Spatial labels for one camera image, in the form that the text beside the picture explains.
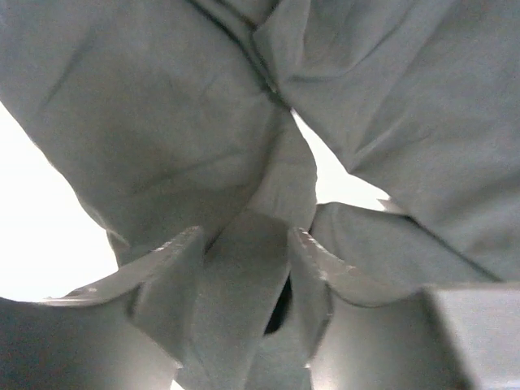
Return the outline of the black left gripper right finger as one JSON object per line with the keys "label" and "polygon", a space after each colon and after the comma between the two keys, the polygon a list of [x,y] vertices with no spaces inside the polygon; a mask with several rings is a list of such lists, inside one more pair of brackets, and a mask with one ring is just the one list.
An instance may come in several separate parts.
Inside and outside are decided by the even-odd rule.
{"label": "black left gripper right finger", "polygon": [[383,284],[288,234],[292,301],[314,389],[516,389],[519,286]]}

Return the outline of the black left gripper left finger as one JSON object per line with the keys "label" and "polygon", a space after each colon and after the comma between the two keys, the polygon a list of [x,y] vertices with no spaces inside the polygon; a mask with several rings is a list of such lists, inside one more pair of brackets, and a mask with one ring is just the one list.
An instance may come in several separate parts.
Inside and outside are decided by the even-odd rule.
{"label": "black left gripper left finger", "polygon": [[204,234],[39,302],[1,301],[4,389],[168,389],[189,350]]}

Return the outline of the black trousers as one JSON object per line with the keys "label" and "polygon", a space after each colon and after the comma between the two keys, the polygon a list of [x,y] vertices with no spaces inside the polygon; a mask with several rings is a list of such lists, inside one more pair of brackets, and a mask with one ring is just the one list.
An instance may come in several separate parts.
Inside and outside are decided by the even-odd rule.
{"label": "black trousers", "polygon": [[203,231],[183,389],[314,389],[294,229],[519,286],[516,1],[4,1],[1,101],[118,269]]}

